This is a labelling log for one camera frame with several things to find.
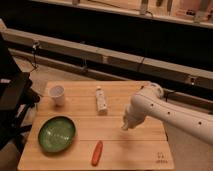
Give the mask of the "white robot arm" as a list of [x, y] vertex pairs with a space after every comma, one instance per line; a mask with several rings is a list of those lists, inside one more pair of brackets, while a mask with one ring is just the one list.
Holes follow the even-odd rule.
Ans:
[[213, 145], [213, 116], [168, 103], [162, 99], [163, 95], [162, 87], [156, 83], [149, 83], [132, 95], [122, 129], [134, 129], [151, 116]]

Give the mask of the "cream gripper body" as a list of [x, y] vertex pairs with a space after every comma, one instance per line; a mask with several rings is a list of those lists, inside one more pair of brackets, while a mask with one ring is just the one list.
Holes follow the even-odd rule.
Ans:
[[129, 129], [134, 129], [136, 126], [144, 122], [144, 115], [129, 108]]

